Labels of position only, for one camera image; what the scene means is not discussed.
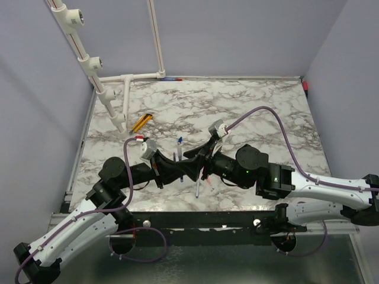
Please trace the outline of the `blue pen with cap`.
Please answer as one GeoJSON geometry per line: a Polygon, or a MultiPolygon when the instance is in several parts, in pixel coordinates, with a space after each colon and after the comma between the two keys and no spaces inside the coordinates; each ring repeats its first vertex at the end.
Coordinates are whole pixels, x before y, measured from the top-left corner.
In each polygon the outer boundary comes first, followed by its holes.
{"type": "Polygon", "coordinates": [[[181,162],[182,161],[182,145],[181,142],[177,142],[176,146],[176,152],[173,153],[173,159],[175,162],[181,162]]]}

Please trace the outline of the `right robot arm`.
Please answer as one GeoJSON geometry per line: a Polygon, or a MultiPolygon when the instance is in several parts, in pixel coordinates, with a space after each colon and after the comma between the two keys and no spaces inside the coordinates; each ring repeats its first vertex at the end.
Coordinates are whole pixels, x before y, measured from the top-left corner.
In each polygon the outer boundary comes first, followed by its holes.
{"type": "Polygon", "coordinates": [[[269,156],[245,144],[234,158],[221,152],[220,143],[203,145],[184,153],[187,159],[204,155],[204,175],[217,175],[236,186],[255,188],[256,195],[273,201],[308,198],[309,202],[283,205],[272,216],[273,227],[286,231],[312,221],[349,220],[355,225],[378,225],[378,176],[340,179],[305,172],[299,167],[269,162],[269,156]]]}

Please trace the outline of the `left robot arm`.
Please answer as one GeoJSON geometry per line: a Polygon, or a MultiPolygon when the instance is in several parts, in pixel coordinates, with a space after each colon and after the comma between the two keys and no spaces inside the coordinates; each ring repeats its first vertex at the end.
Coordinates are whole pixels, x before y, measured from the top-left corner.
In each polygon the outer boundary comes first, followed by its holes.
{"type": "Polygon", "coordinates": [[[111,157],[99,173],[100,180],[86,198],[63,221],[30,244],[19,243],[14,254],[19,262],[15,282],[25,273],[29,283],[53,283],[79,253],[106,235],[133,229],[127,209],[134,185],[157,180],[158,186],[170,184],[182,175],[197,175],[191,159],[173,161],[160,151],[146,163],[130,166],[128,158],[111,157]]]}

